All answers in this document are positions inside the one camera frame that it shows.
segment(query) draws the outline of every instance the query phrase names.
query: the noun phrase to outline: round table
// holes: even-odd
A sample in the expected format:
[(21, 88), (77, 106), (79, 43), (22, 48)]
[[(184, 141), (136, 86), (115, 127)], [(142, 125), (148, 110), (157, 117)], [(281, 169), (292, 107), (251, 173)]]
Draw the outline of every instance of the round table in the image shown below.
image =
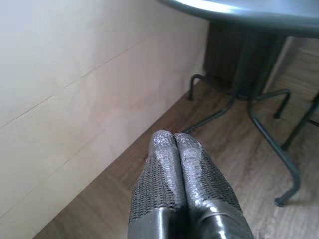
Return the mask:
[[(284, 100), (274, 114), (275, 118), (280, 118), (281, 112), (285, 108), (290, 90), (283, 89), (275, 92), (260, 94), (263, 84), (267, 80), (287, 36), (319, 38), (319, 0), (161, 0), (178, 10), (189, 14), (217, 21), (232, 27), (245, 29), (245, 39), (241, 48), (239, 61), (231, 89), (224, 92), (231, 95), (228, 104), (221, 110), (213, 113), (199, 123), (186, 129), (184, 132), (191, 133), (194, 129), (204, 126), (217, 117), (225, 114), (240, 98), (240, 88), (244, 83), (244, 76), (249, 71), (250, 59), (256, 52), (256, 45), (263, 37), (262, 33), (271, 36), (269, 51), (263, 60), (258, 77), (254, 81), (248, 100), (248, 114), (251, 121), (264, 136), (266, 141), (277, 153), (279, 158), (288, 168), (292, 179), (292, 187), (281, 197), (275, 199), (277, 206), (282, 207), (288, 199), (300, 188), (300, 175), (296, 166), (290, 161), (287, 154), (276, 143), (264, 126), (259, 122), (254, 113), (254, 103), (277, 95), (285, 95)], [(196, 74), (191, 79), (190, 95), (192, 99), (193, 83), (198, 78), (207, 81), (205, 76)]]

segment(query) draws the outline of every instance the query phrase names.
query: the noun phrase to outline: floor board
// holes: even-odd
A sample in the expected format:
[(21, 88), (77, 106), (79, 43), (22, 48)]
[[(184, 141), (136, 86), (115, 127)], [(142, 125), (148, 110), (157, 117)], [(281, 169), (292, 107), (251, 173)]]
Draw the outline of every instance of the floor board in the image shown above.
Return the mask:
[[(256, 105), (266, 128), (284, 142), (303, 109), (289, 104), (281, 119), (272, 114), (279, 99)], [(131, 190), (147, 157), (156, 130), (179, 132), (226, 104), (228, 98), (199, 83), (195, 100), (184, 96), (139, 137), (101, 175), (85, 188), (35, 238), (125, 239)], [(193, 136), (206, 148), (231, 183), (256, 239), (319, 238), (319, 129), (307, 125), (289, 155), (302, 177), (300, 191), (284, 208), (274, 198), (291, 185), (291, 177), (246, 114), (247, 103), (237, 101), (223, 117)]]

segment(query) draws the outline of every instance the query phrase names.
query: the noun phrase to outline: white wall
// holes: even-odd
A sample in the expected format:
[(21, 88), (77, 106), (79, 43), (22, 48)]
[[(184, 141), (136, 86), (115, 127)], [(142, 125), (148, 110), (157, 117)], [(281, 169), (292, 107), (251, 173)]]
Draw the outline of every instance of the white wall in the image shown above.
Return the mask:
[(0, 238), (32, 238), (187, 90), (207, 22), (155, 0), (0, 2)]

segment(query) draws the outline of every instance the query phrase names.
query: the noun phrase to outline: wooden floor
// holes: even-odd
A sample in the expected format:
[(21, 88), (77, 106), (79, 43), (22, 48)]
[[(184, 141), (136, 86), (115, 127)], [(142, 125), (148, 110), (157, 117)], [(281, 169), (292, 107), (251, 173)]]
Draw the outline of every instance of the wooden floor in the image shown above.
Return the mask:
[[(147, 157), (156, 130), (179, 132), (215, 110), (227, 97), (197, 84), (195, 100), (183, 97), (100, 176), (83, 190), (36, 239), (125, 239), (131, 191)], [(289, 104), (281, 119), (272, 114), (278, 99), (258, 103), (256, 111), (266, 128), (282, 143), (303, 110)], [(307, 125), (290, 148), (302, 187), (289, 205), (278, 208), (274, 198), (291, 185), (291, 177), (237, 101), (223, 117), (198, 129), (193, 136), (206, 148), (231, 183), (256, 239), (319, 238), (319, 129)]]

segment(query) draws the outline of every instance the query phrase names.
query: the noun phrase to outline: table leg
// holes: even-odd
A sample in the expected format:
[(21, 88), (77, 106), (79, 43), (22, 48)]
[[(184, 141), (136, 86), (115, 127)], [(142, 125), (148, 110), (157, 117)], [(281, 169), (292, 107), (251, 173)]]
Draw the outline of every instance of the table leg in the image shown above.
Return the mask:
[[(241, 83), (243, 82), (243, 78), (245, 76), (246, 68), (248, 65), (248, 62), (250, 60), (251, 55), (254, 53), (254, 49), (252, 49), (250, 46), (254, 44), (254, 38), (250, 36), (250, 34), (246, 34), (247, 36), (245, 37), (244, 45), (242, 47), (239, 61), (238, 61), (238, 66), (237, 70), (235, 73), (235, 78), (234, 78), (234, 83), (232, 86), (232, 89), (230, 90), (232, 98), (228, 101), (227, 105), (222, 108), (221, 110), (211, 114), (204, 120), (200, 121), (199, 123), (185, 129), (183, 132), (184, 133), (191, 133), (194, 129), (200, 128), (209, 122), (213, 121), (214, 119), (220, 117), (221, 115), (225, 114), (234, 104), (236, 97), (238, 95)], [(193, 95), (193, 83), (196, 78), (199, 78), (203, 80), (204, 76), (196, 74), (192, 77), (191, 83), (190, 83), (190, 94), (189, 94), (189, 99), (192, 99)]]
[(309, 118), (314, 114), (315, 110), (319, 106), (319, 93), (317, 96), (314, 98), (313, 103), (310, 107), (310, 109), (305, 113), (301, 121), (298, 123), (298, 125), (295, 127), (293, 132), (289, 135), (288, 139), (286, 142), (283, 144), (282, 149), (287, 150), (292, 143), (292, 141), (295, 139), (297, 134), (300, 132), (300, 130), (305, 126), (306, 123), (310, 122), (311, 124), (317, 125), (318, 123), (314, 121), (310, 121)]
[(279, 96), (279, 95), (285, 95), (283, 101), (281, 102), (279, 108), (277, 109), (276, 113), (274, 113), (274, 118), (279, 119), (281, 116), (281, 113), (283, 112), (284, 108), (286, 107), (289, 99), (290, 99), (290, 90), (289, 89), (282, 89), (282, 90), (277, 90), (277, 91), (273, 91), (273, 92), (269, 92), (269, 93), (265, 93), (262, 95), (258, 95), (256, 100), (260, 101), (260, 100), (264, 100), (264, 99), (268, 99), (274, 96)]
[(205, 83), (209, 84), (211, 87), (215, 88), (219, 92), (222, 92), (224, 94), (230, 94), (228, 91), (222, 90), (217, 84), (215, 84), (213, 81), (209, 80), (207, 78), (207, 76), (203, 76), (203, 75), (200, 75), (200, 74), (195, 74), (190, 79), (190, 87), (189, 87), (189, 95), (188, 95), (188, 99), (190, 101), (194, 100), (194, 81), (196, 79), (204, 81)]
[(271, 71), (272, 66), (274, 65), (274, 62), (276, 61), (277, 56), (283, 44), (284, 44), (283, 37), (277, 37), (274, 40), (272, 47), (270, 49), (269, 55), (267, 59), (265, 60), (265, 65), (262, 69), (262, 72), (260, 73), (259, 79), (256, 81), (256, 84), (254, 86), (251, 99), (249, 100), (249, 103), (248, 103), (248, 114), (250, 116), (251, 121), (254, 123), (258, 131), (262, 134), (262, 136), (266, 139), (268, 144), (272, 147), (272, 149), (276, 152), (276, 154), (279, 156), (279, 158), (288, 168), (293, 178), (293, 186), (291, 187), (291, 189), (289, 189), (281, 197), (275, 199), (275, 203), (279, 207), (282, 207), (285, 204), (285, 202), (299, 190), (300, 188), (299, 172), (296, 166), (290, 161), (289, 157), (285, 154), (285, 152), (271, 137), (271, 135), (264, 128), (264, 126), (258, 121), (257, 116), (255, 115), (253, 110), (253, 105), (254, 105), (254, 102), (258, 99), (258, 93), (260, 92), (260, 89), (262, 88), (262, 84), (264, 82), (263, 79), (264, 77), (268, 77), (269, 72)]

